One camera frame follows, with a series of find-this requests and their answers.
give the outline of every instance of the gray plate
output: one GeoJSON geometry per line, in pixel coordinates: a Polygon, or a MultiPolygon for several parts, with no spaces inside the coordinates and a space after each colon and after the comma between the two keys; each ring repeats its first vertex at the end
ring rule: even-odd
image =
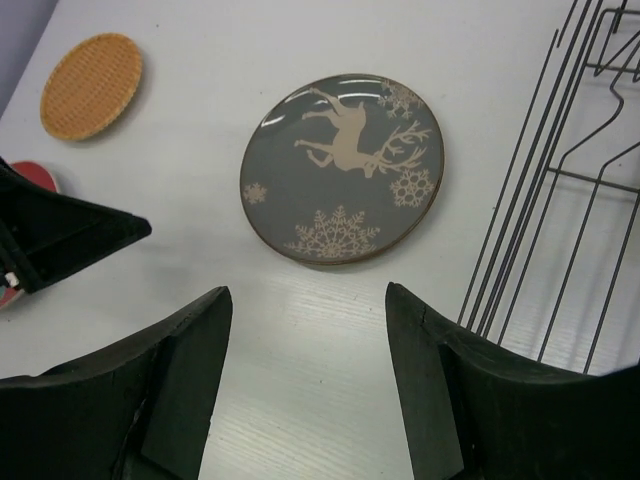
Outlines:
{"type": "Polygon", "coordinates": [[[415,93],[371,75],[301,88],[258,126],[240,173],[249,222],[271,248],[305,263],[382,253],[433,203],[442,135],[415,93]]]}

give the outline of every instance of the woven coaster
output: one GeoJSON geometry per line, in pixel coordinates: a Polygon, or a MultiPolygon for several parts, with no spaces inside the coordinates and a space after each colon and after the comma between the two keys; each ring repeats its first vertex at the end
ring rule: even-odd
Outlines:
{"type": "Polygon", "coordinates": [[[103,130],[131,101],[142,56],[124,35],[104,33],[77,45],[58,63],[42,93],[40,119],[62,140],[82,140],[103,130]]]}

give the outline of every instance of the white tabletop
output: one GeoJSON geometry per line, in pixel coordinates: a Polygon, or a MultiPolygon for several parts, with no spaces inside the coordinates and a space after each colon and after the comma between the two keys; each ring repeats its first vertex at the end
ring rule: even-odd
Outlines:
{"type": "Polygon", "coordinates": [[[234,319],[203,479],[412,478],[384,316],[389,281],[456,318],[554,30],[569,0],[60,0],[0,121],[0,154],[151,237],[0,315],[0,376],[39,374],[228,285],[234,319]],[[134,103],[95,140],[40,124],[44,82],[96,33],[144,54],[134,103]],[[435,205],[392,251],[315,269],[265,246],[238,178],[265,113],[345,72],[413,88],[438,118],[435,205]]]}

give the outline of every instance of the red object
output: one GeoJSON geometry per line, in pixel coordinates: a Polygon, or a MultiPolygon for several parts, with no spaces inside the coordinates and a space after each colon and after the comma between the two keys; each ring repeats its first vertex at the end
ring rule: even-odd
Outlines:
{"type": "MultiPolygon", "coordinates": [[[[16,172],[39,187],[46,188],[52,192],[59,192],[58,184],[49,171],[35,162],[16,162],[11,164],[16,172]]],[[[3,288],[0,296],[0,308],[7,306],[24,292],[13,288],[3,288]]]]}

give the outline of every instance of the dish rack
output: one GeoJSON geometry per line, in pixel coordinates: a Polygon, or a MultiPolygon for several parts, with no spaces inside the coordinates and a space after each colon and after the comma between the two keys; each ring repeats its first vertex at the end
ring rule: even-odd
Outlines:
{"type": "Polygon", "coordinates": [[[458,318],[596,375],[640,356],[640,5],[609,3],[551,38],[458,318]]]}

